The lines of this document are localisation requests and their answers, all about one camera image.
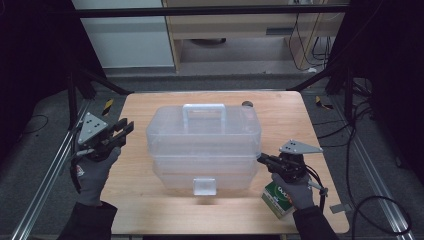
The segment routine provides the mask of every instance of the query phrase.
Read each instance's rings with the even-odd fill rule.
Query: transparent container
[[[146,129],[153,171],[167,188],[195,195],[248,188],[261,154],[253,107],[185,104],[159,108]]]

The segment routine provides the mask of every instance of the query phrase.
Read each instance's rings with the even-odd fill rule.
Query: black cable
[[[37,128],[37,129],[35,129],[35,130],[31,130],[31,131],[23,132],[22,134],[30,134],[30,133],[38,132],[38,131],[40,131],[41,129],[43,129],[43,128],[44,128],[44,127],[45,127],[45,126],[49,123],[49,118],[48,118],[46,115],[38,114],[38,115],[34,115],[34,116],[32,116],[32,118],[34,118],[34,117],[43,117],[43,118],[45,118],[45,119],[46,119],[46,122],[43,124],[43,126],[41,126],[41,127]]]
[[[319,201],[319,208],[321,209],[321,212],[324,212],[324,206],[325,206],[325,198],[327,197],[327,189],[324,188],[321,182],[321,178],[319,177],[318,173],[313,169],[312,167],[305,165],[306,171],[309,175],[311,175],[315,180],[317,181],[318,185],[321,187],[319,190],[320,195],[320,201]]]
[[[357,111],[358,111],[358,109],[359,109],[359,106],[361,106],[362,104],[364,104],[364,103],[367,103],[367,101],[364,101],[364,102],[362,102],[362,103],[360,103],[356,108],[355,108],[355,111],[354,111],[354,121],[352,121],[352,130],[351,130],[351,133],[350,133],[350,135],[349,135],[349,140],[348,140],[348,145],[347,145],[347,150],[346,150],[346,187],[347,187],[347,191],[348,191],[348,196],[349,196],[349,198],[350,198],[350,201],[352,202],[352,205],[354,206],[354,217],[353,217],[353,220],[352,220],[352,239],[354,239],[355,238],[355,228],[356,228],[356,218],[357,218],[357,214],[359,213],[369,224],[371,224],[372,226],[374,226],[375,228],[377,228],[377,229],[379,229],[380,231],[382,231],[382,232],[384,232],[384,233],[387,233],[387,234],[390,234],[390,235],[393,235],[393,236],[397,236],[397,235],[403,235],[403,234],[405,234],[405,233],[407,233],[407,232],[409,232],[410,231],[410,229],[411,229],[411,227],[412,227],[412,221],[411,221],[411,218],[410,218],[410,216],[409,216],[409,214],[408,213],[406,213],[406,211],[403,209],[403,207],[401,207],[401,205],[400,204],[398,204],[397,202],[395,202],[394,200],[392,200],[392,199],[390,199],[390,198],[387,198],[387,197],[384,197],[384,196],[370,196],[370,197],[367,197],[367,198],[365,198],[365,199],[363,199],[362,201],[360,201],[360,203],[359,204],[356,204],[355,203],[355,200],[354,200],[354,198],[353,198],[353,195],[352,195],[352,191],[351,191],[351,185],[350,185],[350,180],[349,180],[349,164],[350,164],[350,157],[349,157],[349,155],[350,155],[350,146],[351,146],[351,142],[352,142],[352,140],[353,140],[353,138],[354,138],[354,136],[355,136],[355,134],[356,134],[356,121],[359,119],[359,117],[362,117],[364,114],[366,114],[366,113],[368,113],[369,112],[369,110],[370,110],[370,108],[368,107],[368,108],[365,108],[365,109],[363,109],[361,112],[359,112],[359,113],[357,113]],[[407,216],[407,223],[408,223],[408,227],[407,227],[407,229],[406,230],[404,230],[404,231],[401,231],[401,232],[394,232],[394,231],[392,231],[392,230],[387,230],[387,229],[385,229],[385,228],[383,228],[383,227],[381,227],[381,226],[379,226],[377,223],[375,223],[375,222],[373,222],[371,219],[369,219],[361,210],[360,210],[360,208],[361,208],[361,206],[363,205],[363,204],[365,204],[366,202],[368,202],[368,201],[370,201],[371,199],[377,199],[377,198],[381,198],[381,199],[384,199],[384,200],[387,200],[387,201],[391,201],[392,203],[395,203],[396,205],[398,205],[399,206],[399,208],[402,210],[402,213],[404,214],[404,215],[406,215]]]
[[[341,127],[341,128],[339,128],[339,129],[337,129],[337,130],[336,130],[336,131],[334,131],[334,132],[328,133],[328,134],[326,134],[326,135],[324,135],[324,136],[319,136],[319,137],[317,137],[317,138],[318,138],[318,139],[322,139],[322,138],[326,138],[326,137],[333,136],[333,135],[335,135],[335,134],[337,134],[337,133],[341,132],[343,129],[345,129],[345,128],[349,127],[349,125],[350,125],[350,123],[348,123],[348,124],[344,125],[343,127]]]
[[[69,167],[69,174],[71,175],[71,180],[77,193],[81,193],[81,185],[79,183],[78,176],[77,176],[78,175],[77,164],[82,159],[82,157],[77,156],[77,152],[79,150],[77,146],[77,139],[80,135],[81,129],[82,129],[82,126],[76,126],[74,129],[72,129],[71,134],[72,134],[73,141],[70,144],[71,145],[71,157],[70,157],[71,166]]]
[[[324,52],[323,53],[316,53],[315,52],[316,51],[317,44],[318,44],[318,41],[320,42],[320,45],[321,45],[321,37],[317,37],[315,39],[315,43],[314,43],[314,46],[312,47],[312,51],[311,51],[312,57],[315,60],[323,61],[323,63],[321,65],[325,68],[326,65],[327,65],[328,59],[330,57],[331,38],[330,37],[327,37],[326,38],[325,49],[324,49]]]
[[[380,2],[378,3],[378,6],[375,8],[375,10],[371,14],[371,16],[365,21],[364,24],[362,24],[362,26],[358,29],[358,31],[356,31],[356,34],[354,36],[352,36],[349,39],[349,41],[343,47],[341,47],[341,50],[338,51],[336,54],[330,56],[330,59],[328,61],[328,64],[326,65],[326,68],[325,68],[324,71],[317,73],[316,75],[314,75],[310,79],[306,80],[305,82],[303,82],[303,83],[301,83],[301,84],[299,84],[295,87],[289,88],[288,90],[290,90],[290,91],[301,91],[305,87],[319,81],[320,79],[332,75],[337,68],[339,68],[340,66],[343,66],[343,63],[346,62],[347,59],[343,60],[341,58],[345,55],[345,53],[348,50],[351,49],[352,44],[355,41],[357,41],[359,36],[364,32],[365,28],[370,24],[370,22],[377,15],[378,11],[380,10],[381,6],[383,5],[383,2],[384,2],[384,0],[380,0]]]
[[[317,126],[317,125],[324,125],[324,124],[335,123],[335,122],[343,122],[343,120],[334,120],[334,121],[321,122],[321,123],[312,123],[312,125]]]
[[[353,85],[356,88],[354,89],[354,91],[356,90],[355,93],[363,97],[371,97],[371,92],[366,87],[363,87],[361,84],[357,83],[356,81],[353,81]]]
[[[294,55],[293,55],[293,52],[292,52],[292,49],[291,49],[291,40],[292,40],[292,37],[293,37],[293,33],[294,33],[295,29],[296,29],[297,35],[299,37],[300,46],[302,47],[303,57],[305,58],[305,60],[311,65],[311,67],[321,66],[319,64],[310,63],[309,60],[308,60],[308,58],[306,57],[305,47],[303,46],[302,38],[300,37],[300,32],[299,32],[299,28],[298,28],[298,20],[299,20],[299,13],[296,14],[296,20],[295,20],[295,23],[294,23],[294,26],[293,26],[293,31],[291,32],[290,37],[289,37],[289,41],[288,41],[290,54],[291,54],[291,56],[292,56],[292,58],[294,60],[295,58],[294,58]],[[299,66],[297,66],[296,61],[294,61],[294,65],[297,68],[297,70],[299,70],[299,71],[305,71],[305,70],[308,70],[310,68],[309,67],[308,69],[302,69]]]
[[[348,142],[340,144],[340,145],[321,145],[322,148],[333,148],[333,147],[344,147],[347,146],[347,144],[349,144]]]

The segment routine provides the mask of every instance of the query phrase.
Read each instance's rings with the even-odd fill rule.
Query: small green box
[[[262,194],[262,199],[278,219],[282,218],[287,212],[293,209],[293,205],[287,199],[286,193],[274,182],[266,185]]]

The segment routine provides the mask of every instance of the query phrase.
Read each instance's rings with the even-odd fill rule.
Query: gray glove
[[[81,185],[81,193],[77,202],[86,206],[101,206],[100,194],[106,184],[109,170],[121,154],[121,149],[115,147],[108,158],[94,162],[87,158],[77,164],[77,177]]]
[[[271,177],[272,180],[289,195],[291,203],[296,209],[314,206],[312,188],[308,184],[310,179],[309,174],[306,174],[303,178],[294,183],[286,183],[277,173],[273,173]]]

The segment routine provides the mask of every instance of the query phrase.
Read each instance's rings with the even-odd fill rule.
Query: plastic box handle
[[[225,126],[225,121],[227,118],[227,112],[225,110],[225,105],[222,103],[218,104],[184,104],[183,105],[183,120],[184,125],[188,126],[189,121],[189,112],[220,112],[221,113],[221,124]]]

